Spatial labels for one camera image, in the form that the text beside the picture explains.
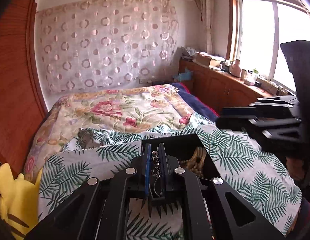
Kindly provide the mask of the metal hair pin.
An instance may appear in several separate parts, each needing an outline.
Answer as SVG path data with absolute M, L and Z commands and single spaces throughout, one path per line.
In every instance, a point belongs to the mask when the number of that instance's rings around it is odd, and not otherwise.
M 165 199 L 165 179 L 162 171 L 159 146 L 151 152 L 151 170 L 149 183 L 150 197 L 153 202 Z

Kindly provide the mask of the wooden sideboard cabinet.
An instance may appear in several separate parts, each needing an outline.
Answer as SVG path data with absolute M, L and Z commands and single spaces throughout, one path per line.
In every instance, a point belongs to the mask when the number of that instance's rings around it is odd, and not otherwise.
M 217 72 L 181 59 L 179 72 L 184 73 L 185 70 L 193 72 L 193 75 L 190 81 L 183 82 L 184 85 L 192 95 L 218 114 L 224 107 L 246 107 L 258 98 L 272 96 L 266 90 L 245 85 L 239 78 L 226 72 Z

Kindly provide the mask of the pink white bottle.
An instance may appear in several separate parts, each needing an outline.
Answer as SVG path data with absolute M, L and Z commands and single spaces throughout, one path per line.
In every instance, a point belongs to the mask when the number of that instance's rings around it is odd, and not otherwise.
M 240 68 L 239 59 L 236 59 L 235 61 L 233 61 L 233 64 L 231 65 L 231 68 L 230 68 L 230 73 L 232 76 L 235 76 L 235 77 L 241 76 L 241 68 Z

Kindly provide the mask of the blue blanket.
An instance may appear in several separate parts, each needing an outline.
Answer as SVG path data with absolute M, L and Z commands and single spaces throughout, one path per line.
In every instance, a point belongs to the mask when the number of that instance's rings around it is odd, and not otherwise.
M 178 89 L 178 94 L 196 113 L 204 116 L 212 122 L 216 122 L 218 114 L 212 108 L 199 100 L 199 98 L 192 95 L 184 84 L 172 83 L 171 85 Z

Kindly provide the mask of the palm leaf print cloth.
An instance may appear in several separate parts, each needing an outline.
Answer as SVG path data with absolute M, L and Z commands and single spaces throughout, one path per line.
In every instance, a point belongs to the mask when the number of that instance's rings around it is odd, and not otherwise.
M 83 128 L 48 158 L 39 189 L 38 218 L 45 218 L 85 180 L 112 178 L 141 155 L 141 142 L 188 134 L 199 137 L 218 174 L 253 205 L 283 235 L 295 225 L 302 202 L 301 190 L 287 169 L 271 153 L 263 152 L 246 133 L 225 131 L 194 113 L 181 129 L 157 122 L 142 132 Z

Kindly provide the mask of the cardboard box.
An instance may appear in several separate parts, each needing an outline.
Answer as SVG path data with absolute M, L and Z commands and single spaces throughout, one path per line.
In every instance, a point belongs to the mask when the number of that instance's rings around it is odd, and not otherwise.
M 195 62 L 206 67 L 219 67 L 221 59 L 208 54 L 196 53 Z

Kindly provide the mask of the blue plush toy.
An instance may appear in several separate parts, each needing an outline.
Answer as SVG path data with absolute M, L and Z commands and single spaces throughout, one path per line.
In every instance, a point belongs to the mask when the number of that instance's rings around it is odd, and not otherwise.
M 193 71 L 188 70 L 188 68 L 185 68 L 185 69 L 184 69 L 184 72 L 179 73 L 179 74 L 177 74 L 177 75 L 174 75 L 174 76 L 173 76 L 173 79 L 174 79 L 176 82 L 190 81 L 190 80 L 192 80 L 193 74 L 194 74 Z

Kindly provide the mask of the black storage box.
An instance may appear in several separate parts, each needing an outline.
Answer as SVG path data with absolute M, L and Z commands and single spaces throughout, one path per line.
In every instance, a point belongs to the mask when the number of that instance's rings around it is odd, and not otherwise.
M 197 134 L 147 139 L 141 142 L 143 154 L 149 163 L 145 173 L 145 195 L 148 197 L 148 210 L 153 207 L 161 212 L 167 205 L 180 203 L 182 208 L 204 207 L 196 204 L 200 196 L 209 200 L 217 196 L 212 180 L 220 176 L 212 159 Z M 151 152 L 159 146 L 162 171 L 165 179 L 165 199 L 153 202 L 150 197 L 149 183 Z

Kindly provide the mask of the yellow plush toy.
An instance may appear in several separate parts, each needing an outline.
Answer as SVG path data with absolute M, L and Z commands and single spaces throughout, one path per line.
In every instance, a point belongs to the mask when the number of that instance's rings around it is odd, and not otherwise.
M 38 224 L 41 174 L 32 183 L 22 173 L 14 178 L 8 163 L 0 166 L 0 217 L 15 239 L 24 239 Z

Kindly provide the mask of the floral quilt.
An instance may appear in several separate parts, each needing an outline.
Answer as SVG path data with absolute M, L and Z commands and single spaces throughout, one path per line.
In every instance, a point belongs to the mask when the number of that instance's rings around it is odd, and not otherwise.
M 184 128 L 194 113 L 171 84 L 75 93 L 61 97 L 34 136 L 24 166 L 34 182 L 45 161 L 84 128 L 140 133 L 156 126 Z

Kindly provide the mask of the window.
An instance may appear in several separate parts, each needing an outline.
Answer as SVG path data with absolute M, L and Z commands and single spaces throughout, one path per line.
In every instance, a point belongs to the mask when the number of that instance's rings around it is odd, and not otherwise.
M 310 41 L 310 16 L 299 0 L 229 0 L 227 55 L 274 87 L 296 91 L 280 44 Z

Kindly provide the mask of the red wooden wardrobe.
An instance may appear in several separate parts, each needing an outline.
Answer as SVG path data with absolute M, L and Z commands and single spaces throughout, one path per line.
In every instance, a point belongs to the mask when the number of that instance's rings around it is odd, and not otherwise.
M 34 53 L 35 0 L 10 0 L 0 16 L 0 165 L 23 171 L 47 109 Z

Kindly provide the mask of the pink circle pattern curtain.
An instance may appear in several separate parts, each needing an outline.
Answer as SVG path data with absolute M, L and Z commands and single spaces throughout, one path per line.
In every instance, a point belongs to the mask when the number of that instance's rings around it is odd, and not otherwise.
M 48 95 L 122 87 L 172 72 L 170 0 L 86 0 L 37 13 L 38 73 Z

